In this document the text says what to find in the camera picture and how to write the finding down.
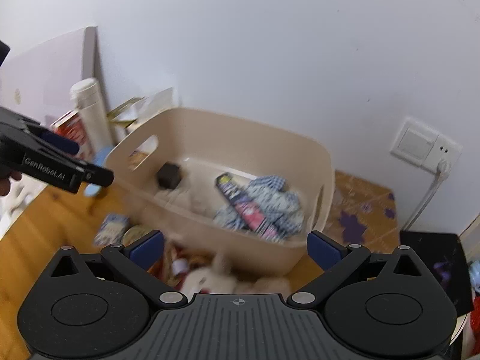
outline black circular disc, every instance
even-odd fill
[[[342,342],[362,353],[420,358],[449,342],[457,314],[438,283],[393,274],[334,292],[325,319]]]
[[[150,310],[138,291],[76,276],[56,277],[28,294],[17,321],[30,351],[60,359],[96,358],[126,346],[146,327]]]

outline white power cord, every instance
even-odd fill
[[[415,208],[413,211],[412,215],[408,220],[405,222],[405,225],[400,229],[400,231],[408,231],[414,222],[417,220],[417,218],[421,215],[427,204],[430,202],[431,198],[434,197],[435,192],[438,190],[440,185],[443,183],[443,181],[447,180],[448,176],[450,175],[450,170],[452,169],[452,164],[450,162],[441,159],[440,162],[438,162],[437,166],[437,175],[435,177],[435,180],[433,181],[431,187],[423,197],[423,199],[418,203],[418,206]]]

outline silver screw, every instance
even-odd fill
[[[315,295],[310,292],[296,292],[292,295],[292,300],[295,303],[308,304],[315,300]]]
[[[158,298],[161,302],[171,304],[180,302],[183,299],[183,295],[179,292],[169,291],[162,293]]]

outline triangular cutout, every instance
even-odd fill
[[[393,272],[398,275],[422,276],[412,259],[405,254],[400,256],[397,266]]]
[[[57,267],[52,273],[52,278],[58,278],[59,276],[75,275],[78,273],[78,269],[70,256],[63,256],[57,264]]]

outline blue and white plaid fabric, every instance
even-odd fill
[[[285,179],[276,175],[262,176],[252,180],[245,192],[260,206],[267,219],[278,229],[282,238],[301,232],[303,228],[303,210],[295,192],[282,192]],[[217,211],[215,222],[233,230],[248,229],[235,209],[226,205]]]

